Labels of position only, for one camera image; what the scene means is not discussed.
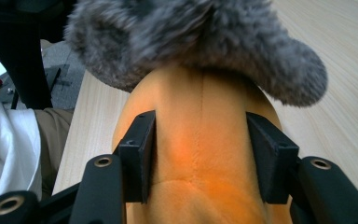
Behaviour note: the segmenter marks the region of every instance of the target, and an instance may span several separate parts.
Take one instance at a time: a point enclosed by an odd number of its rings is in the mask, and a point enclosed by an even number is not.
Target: light wood surface
[[[321,56],[328,93],[310,108],[273,102],[300,156],[319,156],[341,167],[358,188],[358,0],[275,0],[273,7],[291,36]],[[86,73],[77,100],[54,192],[81,180],[86,162],[111,152],[118,115],[128,94]]]

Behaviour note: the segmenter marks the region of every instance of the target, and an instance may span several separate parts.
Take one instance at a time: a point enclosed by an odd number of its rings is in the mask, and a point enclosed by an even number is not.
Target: stuffed animal
[[[286,105],[318,102],[324,64],[266,0],[80,0],[66,41],[91,73],[132,91],[166,64],[232,71]]]
[[[80,0],[66,41],[91,73],[130,91],[112,149],[156,111],[147,204],[129,223],[290,223],[263,203],[246,112],[280,128],[260,87],[287,105],[324,95],[319,57],[290,38],[264,0]]]

